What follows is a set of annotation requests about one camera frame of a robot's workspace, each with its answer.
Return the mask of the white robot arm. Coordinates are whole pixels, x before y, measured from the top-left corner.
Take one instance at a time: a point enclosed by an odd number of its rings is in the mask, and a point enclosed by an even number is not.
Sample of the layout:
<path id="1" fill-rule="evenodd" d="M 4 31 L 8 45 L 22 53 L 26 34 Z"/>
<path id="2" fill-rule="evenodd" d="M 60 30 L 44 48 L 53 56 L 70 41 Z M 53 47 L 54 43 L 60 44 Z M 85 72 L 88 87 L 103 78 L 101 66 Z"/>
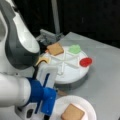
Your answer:
<path id="1" fill-rule="evenodd" d="M 39 60 L 40 46 L 15 10 L 0 0 L 0 107 L 15 107 L 22 120 L 52 114 L 58 69 Z"/>

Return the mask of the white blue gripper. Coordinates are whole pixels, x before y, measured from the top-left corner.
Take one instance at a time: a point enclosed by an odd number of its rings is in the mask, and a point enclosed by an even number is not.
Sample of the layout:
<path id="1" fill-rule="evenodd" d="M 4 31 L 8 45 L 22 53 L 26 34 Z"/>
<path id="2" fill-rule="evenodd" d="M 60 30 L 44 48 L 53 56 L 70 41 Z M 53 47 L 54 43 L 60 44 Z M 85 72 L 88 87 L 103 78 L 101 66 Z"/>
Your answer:
<path id="1" fill-rule="evenodd" d="M 54 84 L 57 72 L 57 67 L 43 64 L 35 70 L 36 75 L 28 79 L 31 86 L 31 94 L 27 104 L 37 104 L 35 114 L 38 112 L 42 112 L 48 116 L 52 114 L 56 99 Z"/>

